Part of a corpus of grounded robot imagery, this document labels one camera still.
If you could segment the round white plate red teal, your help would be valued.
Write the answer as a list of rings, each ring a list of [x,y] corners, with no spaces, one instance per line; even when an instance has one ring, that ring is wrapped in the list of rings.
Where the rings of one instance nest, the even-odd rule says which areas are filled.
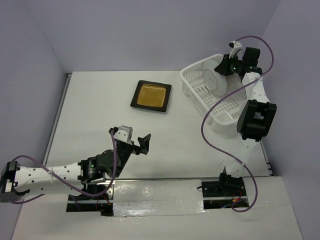
[[[227,92],[227,79],[225,76],[215,71],[219,64],[213,60],[208,59],[202,64],[202,75],[205,84],[216,96],[223,96]]]

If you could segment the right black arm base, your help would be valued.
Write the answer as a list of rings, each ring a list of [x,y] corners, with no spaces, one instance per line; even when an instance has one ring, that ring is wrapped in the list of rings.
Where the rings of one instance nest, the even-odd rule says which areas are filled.
[[[196,188],[202,192],[203,208],[211,209],[230,209],[248,208],[247,193],[243,177],[232,177],[224,169],[218,180],[202,181]]]

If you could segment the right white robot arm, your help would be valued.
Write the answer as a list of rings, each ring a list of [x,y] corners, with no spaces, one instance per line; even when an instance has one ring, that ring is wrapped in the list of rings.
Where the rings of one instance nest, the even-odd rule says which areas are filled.
[[[240,156],[235,156],[234,162],[225,166],[219,175],[218,192],[228,196],[234,191],[235,185],[243,180],[248,170],[247,162],[253,148],[266,137],[275,117],[277,106],[270,103],[263,85],[263,71],[258,67],[260,49],[246,47],[242,58],[238,57],[241,46],[233,42],[230,53],[218,55],[218,65],[214,73],[224,77],[236,75],[240,78],[246,94],[246,103],[237,120],[236,131],[240,135]]]

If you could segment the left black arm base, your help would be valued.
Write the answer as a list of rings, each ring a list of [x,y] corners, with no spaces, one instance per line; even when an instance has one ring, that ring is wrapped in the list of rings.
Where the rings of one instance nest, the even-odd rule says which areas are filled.
[[[67,199],[67,213],[91,213],[97,212],[104,217],[113,217],[113,203],[115,193],[115,181],[108,190],[99,196],[91,197],[84,194],[69,195]]]

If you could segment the black square plate orange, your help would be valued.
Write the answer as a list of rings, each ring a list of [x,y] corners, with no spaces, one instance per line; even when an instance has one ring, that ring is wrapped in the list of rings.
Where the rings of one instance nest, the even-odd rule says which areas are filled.
[[[167,111],[172,86],[170,84],[139,80],[130,106],[137,109]]]

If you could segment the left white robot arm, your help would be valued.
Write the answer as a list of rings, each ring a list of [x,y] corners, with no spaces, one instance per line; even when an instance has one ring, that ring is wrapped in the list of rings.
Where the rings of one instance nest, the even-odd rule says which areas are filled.
[[[47,167],[20,155],[9,161],[0,176],[0,201],[23,204],[44,195],[67,194],[93,199],[113,194],[116,178],[131,155],[147,155],[151,135],[132,141],[133,128],[121,125],[109,130],[112,149],[61,166]]]

